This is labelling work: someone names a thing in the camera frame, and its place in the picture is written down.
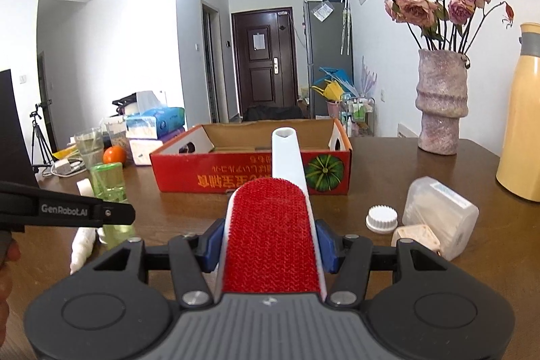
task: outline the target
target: black monitor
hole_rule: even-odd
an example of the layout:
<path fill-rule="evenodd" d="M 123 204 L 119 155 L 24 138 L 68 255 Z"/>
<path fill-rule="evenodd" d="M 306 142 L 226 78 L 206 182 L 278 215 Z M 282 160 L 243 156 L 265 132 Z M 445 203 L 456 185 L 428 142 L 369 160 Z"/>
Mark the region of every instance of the black monitor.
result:
<path fill-rule="evenodd" d="M 0 181 L 38 186 L 24 143 L 10 70 L 0 72 Z"/>

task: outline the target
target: pink textured vase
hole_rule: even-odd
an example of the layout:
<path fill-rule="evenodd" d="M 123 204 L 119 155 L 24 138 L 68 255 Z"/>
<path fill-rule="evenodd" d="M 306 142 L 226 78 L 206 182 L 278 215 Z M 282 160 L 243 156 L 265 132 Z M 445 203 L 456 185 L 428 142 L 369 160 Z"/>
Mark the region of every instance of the pink textured vase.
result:
<path fill-rule="evenodd" d="M 422 111 L 418 146 L 430 153 L 453 155 L 460 139 L 460 118 L 467 108 L 467 58 L 453 51 L 420 49 L 416 107 Z"/>

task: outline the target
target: orange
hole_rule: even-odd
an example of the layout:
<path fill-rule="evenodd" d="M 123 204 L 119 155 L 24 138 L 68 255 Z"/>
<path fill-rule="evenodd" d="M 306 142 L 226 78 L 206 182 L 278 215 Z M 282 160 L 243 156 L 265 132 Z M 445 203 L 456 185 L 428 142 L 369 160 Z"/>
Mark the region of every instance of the orange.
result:
<path fill-rule="evenodd" d="M 125 165 L 127 158 L 126 152 L 122 147 L 113 145 L 105 150 L 103 154 L 103 163 L 120 162 Z"/>

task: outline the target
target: cardboard box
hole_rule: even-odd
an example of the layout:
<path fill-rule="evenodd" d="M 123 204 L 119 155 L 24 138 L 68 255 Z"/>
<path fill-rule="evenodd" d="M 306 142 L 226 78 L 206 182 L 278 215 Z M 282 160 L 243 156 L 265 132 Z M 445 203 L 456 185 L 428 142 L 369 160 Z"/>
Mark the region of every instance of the cardboard box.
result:
<path fill-rule="evenodd" d="M 272 132 L 298 134 L 310 194 L 347 194 L 353 149 L 338 120 L 257 121 L 195 126 L 150 155 L 163 192 L 226 193 L 272 176 Z"/>

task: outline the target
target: glass cup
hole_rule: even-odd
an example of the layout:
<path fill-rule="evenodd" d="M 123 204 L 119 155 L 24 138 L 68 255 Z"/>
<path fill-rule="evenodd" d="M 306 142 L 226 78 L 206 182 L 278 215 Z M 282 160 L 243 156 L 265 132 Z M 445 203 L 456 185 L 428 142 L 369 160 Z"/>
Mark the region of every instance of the glass cup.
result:
<path fill-rule="evenodd" d="M 91 128 L 75 135 L 75 144 L 87 170 L 103 163 L 103 134 L 100 128 Z"/>
<path fill-rule="evenodd" d="M 127 203 L 126 185 L 121 163 L 96 165 L 90 169 L 94 195 L 107 202 Z M 104 243 L 108 249 L 135 236 L 132 225 L 103 225 Z"/>

